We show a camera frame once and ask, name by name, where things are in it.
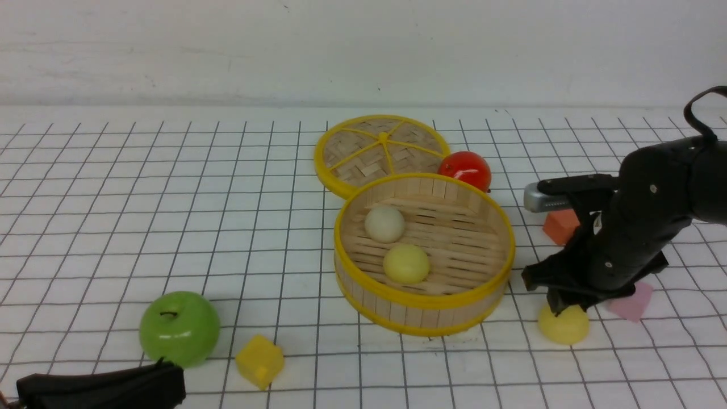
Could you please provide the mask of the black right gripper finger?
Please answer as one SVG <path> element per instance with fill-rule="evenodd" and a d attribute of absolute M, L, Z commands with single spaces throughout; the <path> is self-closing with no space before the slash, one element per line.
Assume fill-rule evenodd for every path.
<path fill-rule="evenodd" d="M 603 296 L 597 293 L 578 293 L 576 295 L 576 304 L 587 311 L 589 308 L 598 305 L 603 301 Z"/>
<path fill-rule="evenodd" d="M 560 316 L 569 306 L 573 304 L 573 294 L 564 289 L 548 289 L 547 302 L 551 313 Z"/>

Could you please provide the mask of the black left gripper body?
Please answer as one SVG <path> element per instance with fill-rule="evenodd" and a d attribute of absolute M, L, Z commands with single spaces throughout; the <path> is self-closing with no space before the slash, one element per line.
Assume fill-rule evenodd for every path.
<path fill-rule="evenodd" d="M 186 398 L 184 370 L 158 361 L 88 375 L 31 374 L 16 381 L 17 408 L 175 408 Z"/>

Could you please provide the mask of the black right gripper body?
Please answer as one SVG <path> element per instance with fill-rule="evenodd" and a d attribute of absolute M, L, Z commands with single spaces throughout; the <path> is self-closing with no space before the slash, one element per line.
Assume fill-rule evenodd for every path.
<path fill-rule="evenodd" d="M 584 174 L 537 183 L 566 197 L 580 225 L 559 253 L 524 268 L 525 288 L 547 287 L 566 299 L 620 298 L 691 222 L 688 186 L 696 161 L 692 139 L 640 148 L 618 176 Z"/>

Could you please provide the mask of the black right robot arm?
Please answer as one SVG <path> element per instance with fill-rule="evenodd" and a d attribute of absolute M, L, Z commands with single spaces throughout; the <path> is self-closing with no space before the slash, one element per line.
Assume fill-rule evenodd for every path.
<path fill-rule="evenodd" d="M 629 153 L 617 176 L 530 185 L 574 210 L 579 225 L 558 253 L 523 269 L 525 288 L 547 288 L 555 315 L 633 295 L 639 280 L 668 266 L 663 248 L 694 220 L 725 225 L 725 176 L 725 142 L 694 136 Z"/>

